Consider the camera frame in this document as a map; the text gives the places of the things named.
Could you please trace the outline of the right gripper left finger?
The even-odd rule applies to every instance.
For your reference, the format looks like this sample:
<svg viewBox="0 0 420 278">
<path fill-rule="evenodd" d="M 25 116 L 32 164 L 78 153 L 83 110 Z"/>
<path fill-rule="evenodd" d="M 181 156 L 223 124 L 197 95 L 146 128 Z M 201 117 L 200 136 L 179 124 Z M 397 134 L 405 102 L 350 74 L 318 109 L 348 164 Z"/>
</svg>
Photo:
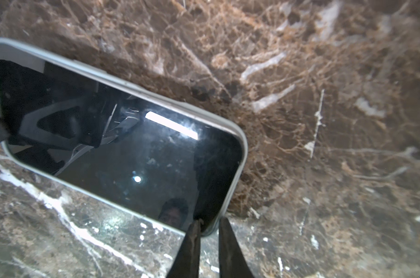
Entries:
<svg viewBox="0 0 420 278">
<path fill-rule="evenodd" d="M 166 278 L 199 277 L 201 252 L 201 220 L 195 220 L 188 228 L 177 256 Z"/>
</svg>

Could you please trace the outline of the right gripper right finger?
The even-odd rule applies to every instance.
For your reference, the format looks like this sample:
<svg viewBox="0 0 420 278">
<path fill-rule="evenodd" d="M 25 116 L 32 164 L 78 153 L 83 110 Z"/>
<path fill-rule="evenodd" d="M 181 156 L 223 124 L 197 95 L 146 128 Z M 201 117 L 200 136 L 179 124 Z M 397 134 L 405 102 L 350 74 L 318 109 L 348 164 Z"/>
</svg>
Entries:
<svg viewBox="0 0 420 278">
<path fill-rule="evenodd" d="M 221 278 L 254 278 L 226 217 L 219 224 L 219 269 Z"/>
</svg>

